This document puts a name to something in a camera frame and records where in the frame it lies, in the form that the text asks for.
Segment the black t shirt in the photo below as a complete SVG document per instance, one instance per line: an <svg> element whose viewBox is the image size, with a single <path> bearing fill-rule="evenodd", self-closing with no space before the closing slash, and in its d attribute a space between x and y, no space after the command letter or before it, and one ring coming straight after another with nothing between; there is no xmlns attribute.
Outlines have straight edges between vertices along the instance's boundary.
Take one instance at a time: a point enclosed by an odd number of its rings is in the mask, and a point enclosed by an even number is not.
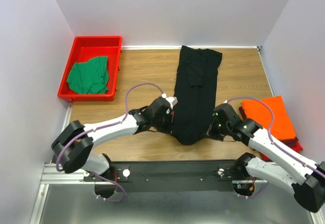
<svg viewBox="0 0 325 224"><path fill-rule="evenodd" d="M182 46L177 68L172 136L192 145L206 136L216 102L218 68L222 53Z"/></svg>

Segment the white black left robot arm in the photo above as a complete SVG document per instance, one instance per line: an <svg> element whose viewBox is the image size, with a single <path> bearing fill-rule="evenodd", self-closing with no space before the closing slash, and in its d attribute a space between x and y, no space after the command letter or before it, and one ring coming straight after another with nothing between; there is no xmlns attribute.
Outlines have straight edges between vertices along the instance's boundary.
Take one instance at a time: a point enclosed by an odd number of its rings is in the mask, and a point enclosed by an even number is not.
<svg viewBox="0 0 325 224"><path fill-rule="evenodd" d="M146 132L151 128L169 134L176 104L176 97L162 94L149 106L127 110L124 115L111 120L93 124L73 121L51 145L56 162L67 174L82 169L94 172L102 181L109 180L114 172L113 163L106 154L96 154L92 150L110 140Z"/></svg>

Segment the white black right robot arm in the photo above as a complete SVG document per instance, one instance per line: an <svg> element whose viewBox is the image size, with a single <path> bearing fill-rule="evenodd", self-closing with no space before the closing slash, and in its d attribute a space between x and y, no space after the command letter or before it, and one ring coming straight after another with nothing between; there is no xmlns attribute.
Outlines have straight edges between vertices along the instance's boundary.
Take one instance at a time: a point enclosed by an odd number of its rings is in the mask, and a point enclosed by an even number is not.
<svg viewBox="0 0 325 224"><path fill-rule="evenodd" d="M228 175L232 180L263 179L293 195L300 206L313 213L324 205L324 163L295 152L256 121L242 120L228 103L213 110L208 136L216 140L230 136L270 159L266 162L245 153L229 170L219 171L220 176Z"/></svg>

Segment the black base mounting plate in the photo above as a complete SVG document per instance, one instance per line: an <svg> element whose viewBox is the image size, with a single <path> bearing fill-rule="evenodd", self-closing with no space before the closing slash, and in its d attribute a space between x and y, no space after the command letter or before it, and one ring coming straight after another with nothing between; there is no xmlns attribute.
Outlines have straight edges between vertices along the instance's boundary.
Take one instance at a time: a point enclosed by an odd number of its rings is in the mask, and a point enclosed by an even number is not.
<svg viewBox="0 0 325 224"><path fill-rule="evenodd" d="M127 193L232 191L251 177L235 160L150 161L114 163L118 183Z"/></svg>

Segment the green crumpled t shirt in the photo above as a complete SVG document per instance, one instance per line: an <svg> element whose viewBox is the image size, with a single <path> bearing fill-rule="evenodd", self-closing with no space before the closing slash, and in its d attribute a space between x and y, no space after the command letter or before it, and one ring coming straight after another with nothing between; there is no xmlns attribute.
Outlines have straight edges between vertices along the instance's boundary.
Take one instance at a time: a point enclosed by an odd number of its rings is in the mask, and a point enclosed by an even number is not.
<svg viewBox="0 0 325 224"><path fill-rule="evenodd" d="M110 77L107 64L107 56L75 62L67 78L69 89L76 94L105 94Z"/></svg>

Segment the red plastic bin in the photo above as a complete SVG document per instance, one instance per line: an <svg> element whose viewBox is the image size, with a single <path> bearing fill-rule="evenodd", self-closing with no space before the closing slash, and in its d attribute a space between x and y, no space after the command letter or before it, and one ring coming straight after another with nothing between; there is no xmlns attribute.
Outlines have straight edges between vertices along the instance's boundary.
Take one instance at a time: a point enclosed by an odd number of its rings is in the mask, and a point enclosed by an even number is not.
<svg viewBox="0 0 325 224"><path fill-rule="evenodd" d="M58 97L68 102L85 101L113 101L116 92L116 84L122 45L121 36L78 36L75 37L70 55L62 76ZM108 91L105 94L76 94L69 88L67 79L75 63L87 62L89 59L106 56L107 71L109 74L106 85Z"/></svg>

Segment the aluminium frame rail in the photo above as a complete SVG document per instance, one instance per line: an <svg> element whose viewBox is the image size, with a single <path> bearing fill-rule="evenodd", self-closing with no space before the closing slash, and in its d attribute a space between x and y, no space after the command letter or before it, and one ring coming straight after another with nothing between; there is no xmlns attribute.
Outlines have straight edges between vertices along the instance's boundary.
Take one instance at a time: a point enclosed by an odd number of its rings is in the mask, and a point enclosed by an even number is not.
<svg viewBox="0 0 325 224"><path fill-rule="evenodd" d="M74 173L59 172L55 164L45 164L41 176L42 184L81 184L84 183L84 171Z"/></svg>

